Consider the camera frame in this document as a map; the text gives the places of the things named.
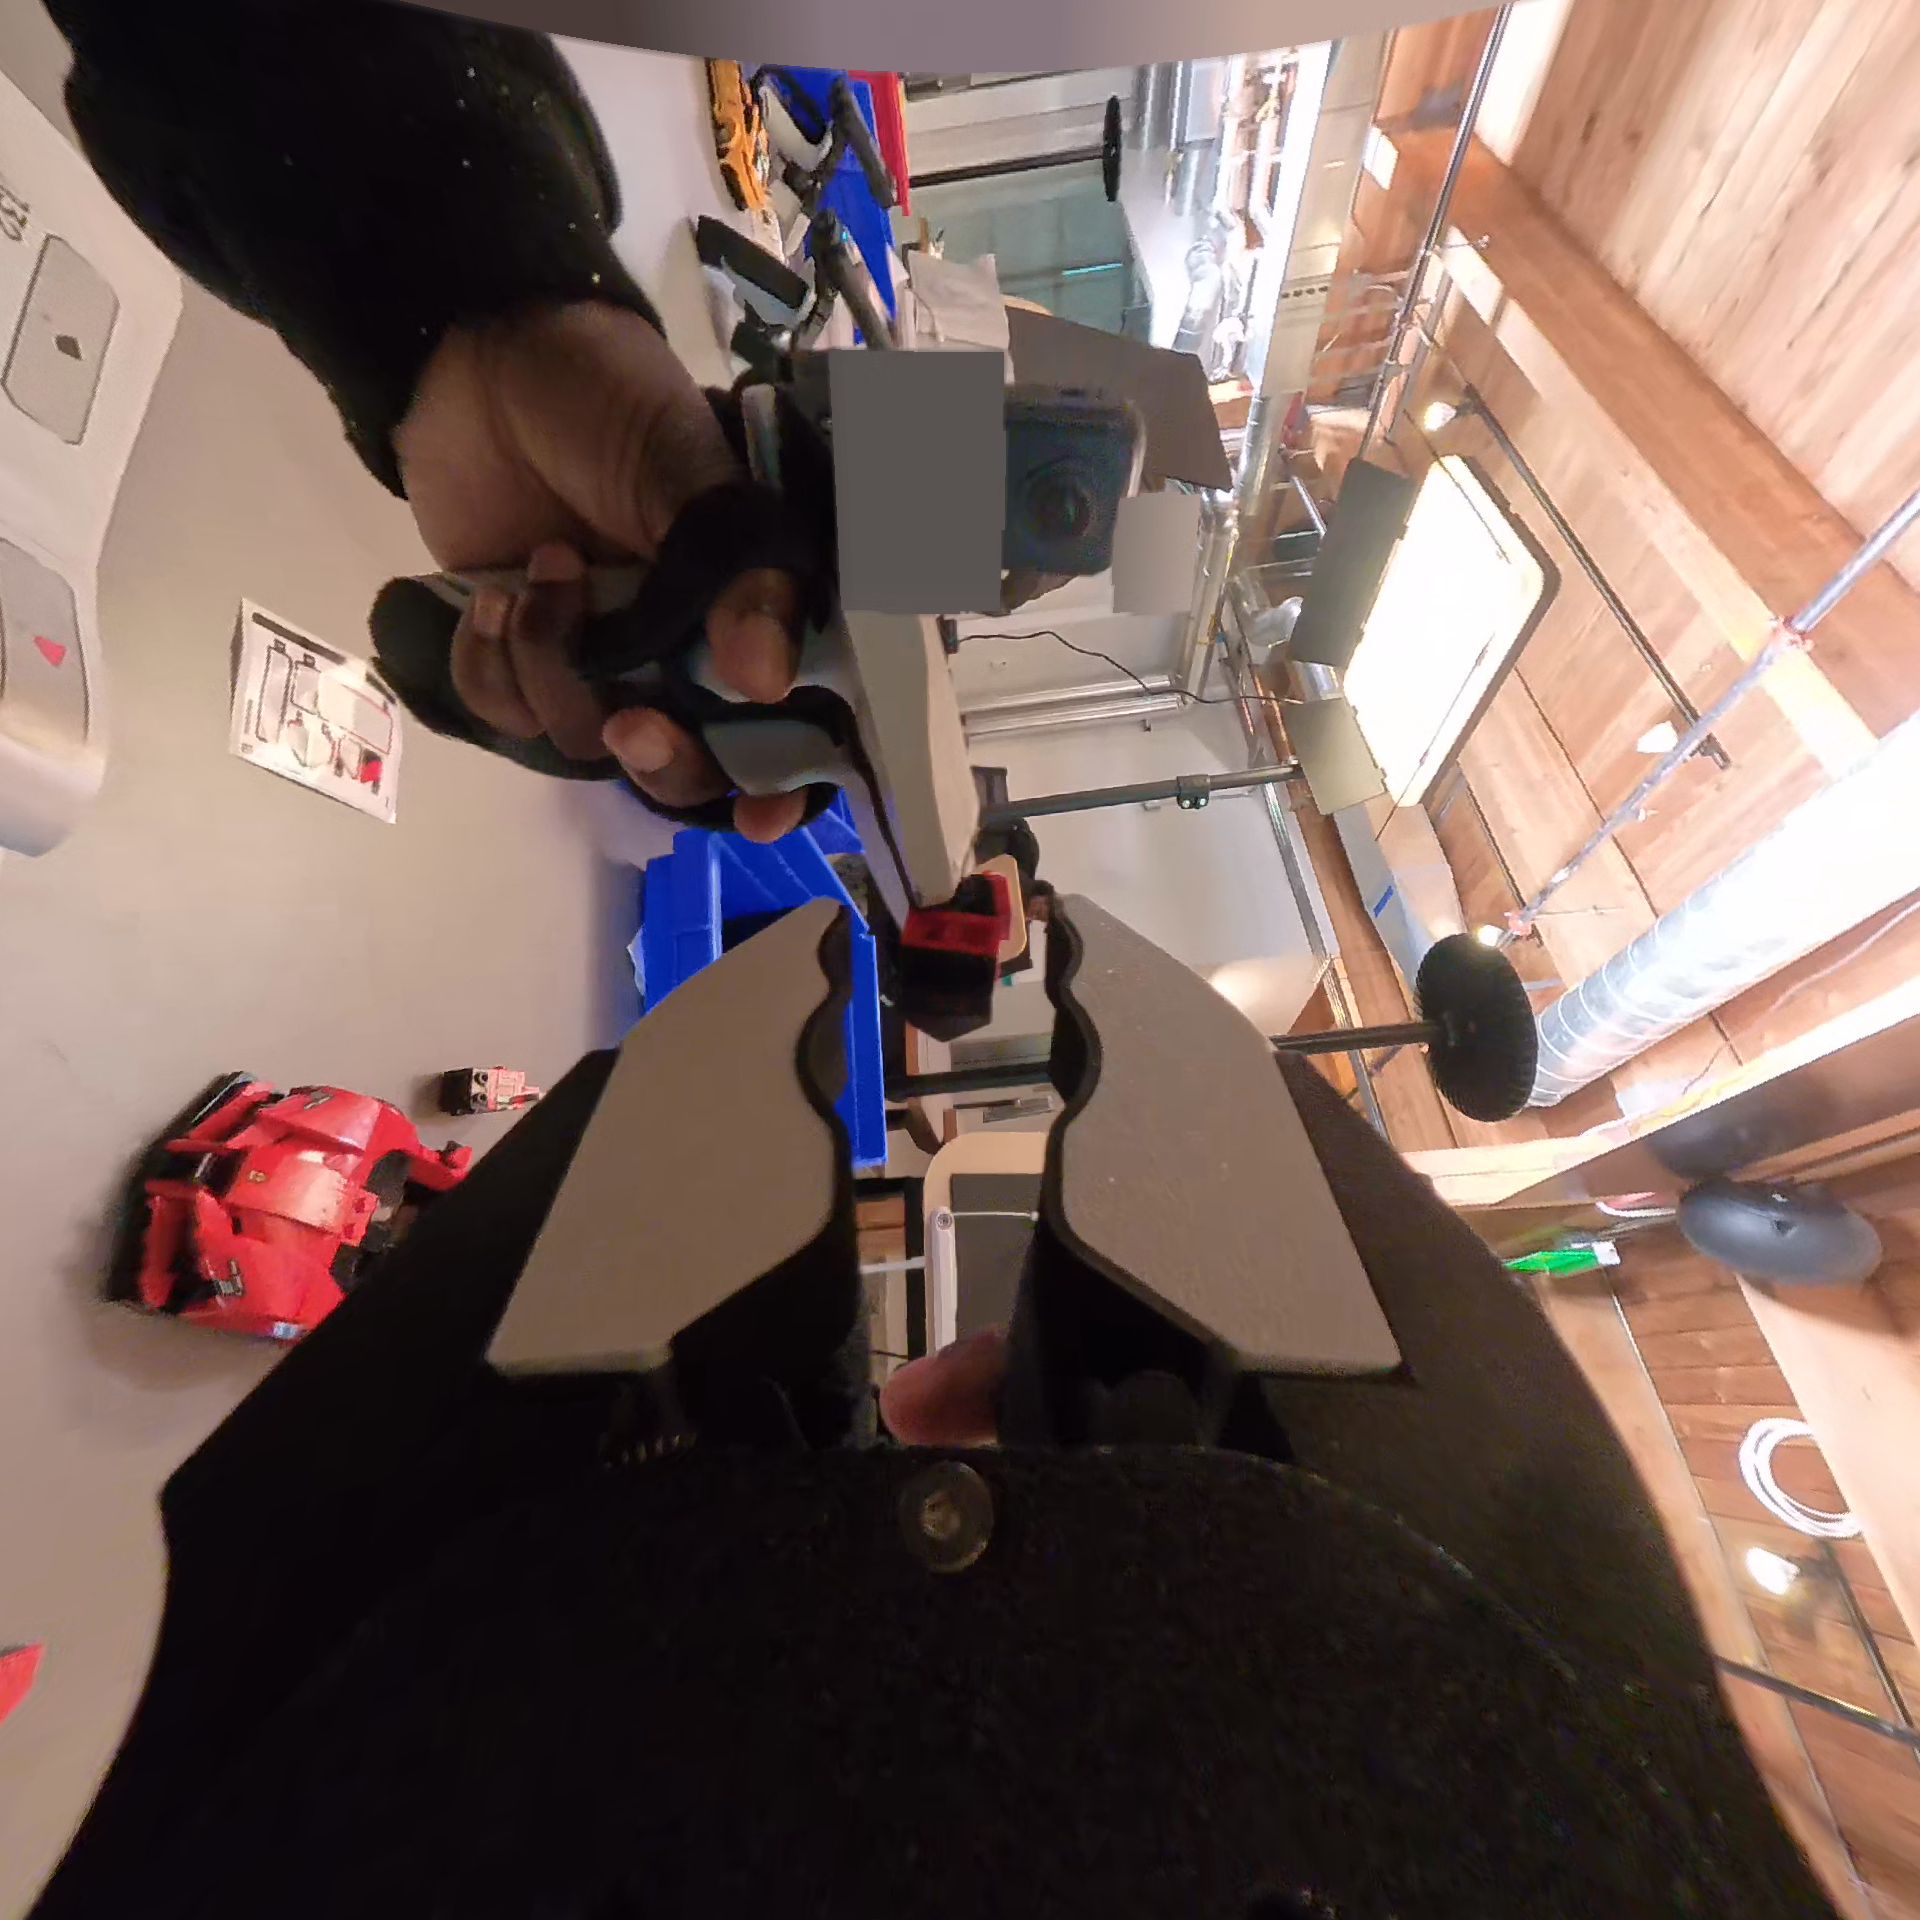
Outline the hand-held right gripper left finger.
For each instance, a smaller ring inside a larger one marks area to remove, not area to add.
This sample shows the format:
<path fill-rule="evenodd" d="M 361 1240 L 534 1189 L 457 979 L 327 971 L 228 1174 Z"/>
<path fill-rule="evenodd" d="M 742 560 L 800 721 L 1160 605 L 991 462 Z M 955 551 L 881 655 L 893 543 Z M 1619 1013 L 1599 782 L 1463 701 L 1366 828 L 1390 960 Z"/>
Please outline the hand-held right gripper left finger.
<path fill-rule="evenodd" d="M 852 913 L 785 909 L 624 1037 L 487 1347 L 502 1375 L 808 1384 L 855 1344 Z"/>

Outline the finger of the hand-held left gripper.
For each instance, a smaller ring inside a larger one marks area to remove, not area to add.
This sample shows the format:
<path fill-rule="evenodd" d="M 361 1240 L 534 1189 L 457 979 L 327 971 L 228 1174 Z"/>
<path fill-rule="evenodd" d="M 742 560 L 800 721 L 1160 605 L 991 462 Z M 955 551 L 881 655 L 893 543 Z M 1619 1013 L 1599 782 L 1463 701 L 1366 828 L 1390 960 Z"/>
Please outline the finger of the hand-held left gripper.
<path fill-rule="evenodd" d="M 861 773 L 855 828 L 886 903 L 943 903 L 973 871 L 981 799 L 933 614 L 844 613 Z"/>

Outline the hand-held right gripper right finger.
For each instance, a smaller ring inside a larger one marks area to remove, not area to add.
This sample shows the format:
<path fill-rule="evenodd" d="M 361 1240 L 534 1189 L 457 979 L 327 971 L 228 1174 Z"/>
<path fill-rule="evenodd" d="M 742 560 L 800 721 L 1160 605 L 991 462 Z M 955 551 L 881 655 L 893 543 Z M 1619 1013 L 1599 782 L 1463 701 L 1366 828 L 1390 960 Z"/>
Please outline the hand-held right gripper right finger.
<path fill-rule="evenodd" d="M 1401 1344 L 1278 1051 L 1200 973 L 1087 896 L 1046 925 L 1051 1085 L 1037 1391 L 1086 1405 L 1169 1375 L 1390 1379 Z"/>

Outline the black red lego block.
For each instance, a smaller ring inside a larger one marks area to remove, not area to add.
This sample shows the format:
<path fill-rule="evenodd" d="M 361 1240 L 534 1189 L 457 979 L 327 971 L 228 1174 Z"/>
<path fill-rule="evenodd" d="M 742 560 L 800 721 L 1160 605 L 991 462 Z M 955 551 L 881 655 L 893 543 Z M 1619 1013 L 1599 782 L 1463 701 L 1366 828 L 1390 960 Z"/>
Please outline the black red lego block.
<path fill-rule="evenodd" d="M 895 935 L 893 1005 L 934 1039 L 963 1039 L 991 1020 L 1001 981 L 1030 964 L 1040 916 L 1040 839 L 1027 815 L 989 825 L 957 892 L 913 908 Z"/>

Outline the red lego car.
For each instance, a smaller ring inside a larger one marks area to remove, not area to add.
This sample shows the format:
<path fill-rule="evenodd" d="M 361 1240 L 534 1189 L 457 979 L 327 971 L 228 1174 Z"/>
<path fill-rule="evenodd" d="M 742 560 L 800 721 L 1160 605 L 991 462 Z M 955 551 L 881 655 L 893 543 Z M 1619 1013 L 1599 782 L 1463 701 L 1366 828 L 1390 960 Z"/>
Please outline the red lego car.
<path fill-rule="evenodd" d="M 104 1299 L 295 1344 L 471 1164 L 381 1097 L 230 1071 L 137 1156 Z"/>

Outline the person's left forearm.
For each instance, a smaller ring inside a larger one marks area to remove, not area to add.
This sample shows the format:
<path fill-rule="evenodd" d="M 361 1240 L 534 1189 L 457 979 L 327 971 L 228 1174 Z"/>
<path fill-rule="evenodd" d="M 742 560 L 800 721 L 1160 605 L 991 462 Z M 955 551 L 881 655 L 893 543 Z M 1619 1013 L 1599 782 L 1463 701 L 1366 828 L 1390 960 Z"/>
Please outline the person's left forearm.
<path fill-rule="evenodd" d="M 348 3 L 47 3 L 92 168 L 183 276 L 273 331 L 372 478 L 444 335 L 604 302 L 617 174 L 552 39 Z"/>

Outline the lego instruction booklet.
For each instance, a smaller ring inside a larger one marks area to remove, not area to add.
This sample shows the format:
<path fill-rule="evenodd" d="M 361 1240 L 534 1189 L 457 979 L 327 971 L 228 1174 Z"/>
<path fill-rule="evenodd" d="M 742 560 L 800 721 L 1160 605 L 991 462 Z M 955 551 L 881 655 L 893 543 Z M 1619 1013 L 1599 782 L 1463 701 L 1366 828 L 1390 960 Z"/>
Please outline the lego instruction booklet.
<path fill-rule="evenodd" d="M 3 80 L 3 851 L 101 793 L 97 571 L 183 283 L 75 144 Z"/>

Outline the person's left hand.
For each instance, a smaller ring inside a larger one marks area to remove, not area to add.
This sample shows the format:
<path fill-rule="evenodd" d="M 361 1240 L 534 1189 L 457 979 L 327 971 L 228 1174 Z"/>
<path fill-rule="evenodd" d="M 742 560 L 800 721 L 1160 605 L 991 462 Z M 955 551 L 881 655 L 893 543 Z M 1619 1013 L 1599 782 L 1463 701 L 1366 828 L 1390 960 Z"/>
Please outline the person's left hand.
<path fill-rule="evenodd" d="M 340 302 L 327 377 L 445 571 L 518 568 L 472 593 L 424 712 L 497 758 L 624 776 L 656 809 L 725 803 L 758 843 L 811 798 L 741 793 L 673 717 L 605 709 L 579 671 L 593 564 L 661 560 L 693 507 L 734 505 L 751 470 L 657 326 L 608 302 L 460 318 L 427 280 Z"/>

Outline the blue plastic bin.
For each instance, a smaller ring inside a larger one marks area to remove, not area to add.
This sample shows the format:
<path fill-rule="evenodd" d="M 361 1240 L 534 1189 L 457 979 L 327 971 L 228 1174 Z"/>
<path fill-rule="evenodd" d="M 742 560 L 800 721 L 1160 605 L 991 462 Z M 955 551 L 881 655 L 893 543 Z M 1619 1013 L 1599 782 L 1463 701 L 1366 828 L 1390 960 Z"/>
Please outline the blue plastic bin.
<path fill-rule="evenodd" d="M 833 1108 L 847 1128 L 855 1173 L 880 1174 L 889 1158 L 889 1131 L 877 948 L 863 909 L 832 865 L 832 856 L 859 852 L 846 799 L 833 799 L 811 825 L 768 846 L 734 831 L 683 828 L 669 851 L 641 868 L 631 963 L 640 1005 L 654 1011 L 728 948 L 732 931 L 758 928 L 814 899 L 844 904 L 852 916 L 844 1020 L 847 1084 Z"/>

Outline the black round lamp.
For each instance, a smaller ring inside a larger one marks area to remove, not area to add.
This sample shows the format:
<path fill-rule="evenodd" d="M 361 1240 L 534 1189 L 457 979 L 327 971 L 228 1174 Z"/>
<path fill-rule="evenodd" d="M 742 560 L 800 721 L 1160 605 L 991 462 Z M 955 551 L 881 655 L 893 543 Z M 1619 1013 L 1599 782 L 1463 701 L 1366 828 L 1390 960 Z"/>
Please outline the black round lamp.
<path fill-rule="evenodd" d="M 1501 948 L 1469 932 L 1428 945 L 1417 967 L 1417 1014 L 1273 1037 L 1276 1051 L 1301 1056 L 1421 1048 L 1436 1092 L 1453 1113 L 1505 1121 L 1524 1110 L 1537 1070 L 1537 1025 L 1526 983 Z"/>
<path fill-rule="evenodd" d="M 1675 1224 L 1697 1254 L 1773 1287 L 1848 1289 L 1884 1262 L 1877 1228 L 1821 1184 L 1719 1176 L 1679 1198 Z"/>

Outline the white sticker sheet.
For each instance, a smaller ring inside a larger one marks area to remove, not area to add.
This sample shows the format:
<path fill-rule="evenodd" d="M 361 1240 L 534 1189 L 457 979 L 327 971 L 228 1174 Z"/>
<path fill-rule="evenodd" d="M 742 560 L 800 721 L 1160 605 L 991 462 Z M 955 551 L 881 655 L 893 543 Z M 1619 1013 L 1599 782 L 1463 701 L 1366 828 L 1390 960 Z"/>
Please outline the white sticker sheet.
<path fill-rule="evenodd" d="M 233 627 L 225 750 L 268 774 L 398 821 L 399 701 L 372 663 L 241 600 Z"/>

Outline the silver ventilation duct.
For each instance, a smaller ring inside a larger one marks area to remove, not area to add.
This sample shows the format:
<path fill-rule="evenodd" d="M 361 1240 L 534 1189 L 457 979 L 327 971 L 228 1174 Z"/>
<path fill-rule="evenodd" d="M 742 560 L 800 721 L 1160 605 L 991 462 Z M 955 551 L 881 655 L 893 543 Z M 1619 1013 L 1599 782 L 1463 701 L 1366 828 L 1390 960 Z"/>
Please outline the silver ventilation duct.
<path fill-rule="evenodd" d="M 1863 766 L 1537 1014 L 1526 1104 L 1560 1104 L 1910 896 L 1916 881 L 1916 761 Z"/>

